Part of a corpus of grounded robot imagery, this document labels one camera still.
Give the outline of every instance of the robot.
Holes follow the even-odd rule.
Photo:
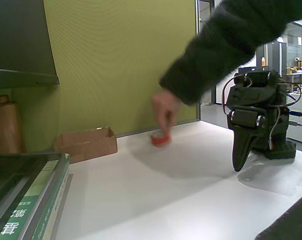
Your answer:
[[[286,140],[292,105],[286,104],[286,82],[276,71],[261,71],[236,74],[234,83],[226,102],[228,128],[234,131],[234,170],[243,168],[251,150],[268,159],[294,158],[296,144]]]

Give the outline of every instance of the hand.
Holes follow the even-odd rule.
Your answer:
[[[170,135],[170,127],[175,125],[181,101],[170,91],[162,89],[152,98],[154,117],[164,135]]]

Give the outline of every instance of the brown jar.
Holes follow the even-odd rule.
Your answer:
[[[17,105],[0,96],[0,154],[24,153]]]

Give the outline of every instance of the black fabric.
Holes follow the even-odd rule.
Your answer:
[[[302,198],[256,240],[302,240]]]
[[[253,58],[257,47],[300,19],[302,0],[224,0],[160,85],[185,104],[194,104],[204,91]]]

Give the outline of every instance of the person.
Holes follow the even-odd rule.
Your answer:
[[[224,0],[160,79],[152,98],[156,122],[165,135],[182,103],[197,103],[203,93],[255,55],[257,47],[302,19],[302,0]]]

